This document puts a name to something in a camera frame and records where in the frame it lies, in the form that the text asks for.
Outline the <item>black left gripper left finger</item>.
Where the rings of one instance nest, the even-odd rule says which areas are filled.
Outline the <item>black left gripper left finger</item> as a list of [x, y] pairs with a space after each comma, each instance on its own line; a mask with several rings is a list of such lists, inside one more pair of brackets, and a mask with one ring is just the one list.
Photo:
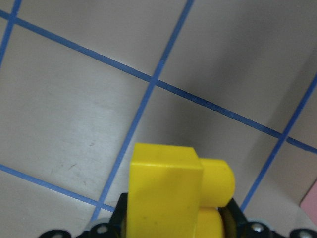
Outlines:
[[110, 218], [110, 224], [116, 230], [119, 238], [126, 238], [128, 193], [122, 193]]

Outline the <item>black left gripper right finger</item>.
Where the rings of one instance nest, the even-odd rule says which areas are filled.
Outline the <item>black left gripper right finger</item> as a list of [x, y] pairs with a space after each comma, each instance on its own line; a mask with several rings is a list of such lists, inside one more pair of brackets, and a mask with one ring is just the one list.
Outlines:
[[231, 198], [225, 207], [218, 208], [218, 211], [222, 219], [224, 237], [243, 238], [248, 220], [234, 198]]

